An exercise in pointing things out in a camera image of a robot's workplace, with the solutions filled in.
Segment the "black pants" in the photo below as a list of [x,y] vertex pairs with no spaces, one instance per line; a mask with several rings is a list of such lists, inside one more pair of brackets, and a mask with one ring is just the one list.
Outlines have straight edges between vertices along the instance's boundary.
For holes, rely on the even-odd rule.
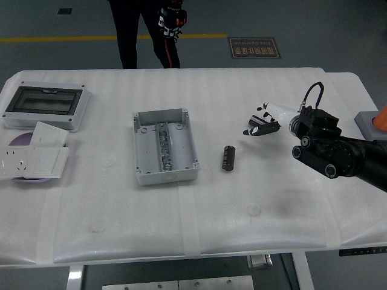
[[137,68],[138,20],[143,16],[153,41],[153,50],[164,68],[180,68],[173,38],[165,39],[158,26],[157,0],[110,0],[123,68]]

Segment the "glove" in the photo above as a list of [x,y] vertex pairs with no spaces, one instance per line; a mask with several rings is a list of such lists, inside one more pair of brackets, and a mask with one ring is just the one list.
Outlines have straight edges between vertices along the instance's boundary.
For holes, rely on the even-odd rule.
[[158,26],[165,38],[178,38],[181,27],[187,23],[187,11],[181,9],[183,0],[168,0],[166,5],[158,12]]

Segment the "orange object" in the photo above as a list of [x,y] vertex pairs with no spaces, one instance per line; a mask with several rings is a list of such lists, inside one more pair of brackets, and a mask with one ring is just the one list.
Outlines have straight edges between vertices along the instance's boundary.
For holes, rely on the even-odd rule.
[[382,131],[387,131],[387,105],[372,119],[373,125]]

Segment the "electrical outlet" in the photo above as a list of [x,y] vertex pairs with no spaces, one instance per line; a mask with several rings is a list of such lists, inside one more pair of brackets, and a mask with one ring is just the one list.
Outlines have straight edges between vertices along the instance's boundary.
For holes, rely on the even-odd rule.
[[27,170],[25,146],[12,146],[0,149],[2,178],[21,177]]

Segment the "electrical distribution box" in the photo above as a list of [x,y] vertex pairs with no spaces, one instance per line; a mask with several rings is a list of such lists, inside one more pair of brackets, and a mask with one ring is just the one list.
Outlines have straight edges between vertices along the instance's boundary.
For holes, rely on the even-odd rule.
[[77,132],[90,93],[83,85],[22,82],[2,117],[12,129],[33,129],[41,121]]
[[195,179],[200,164],[186,109],[133,113],[135,169],[141,185]]

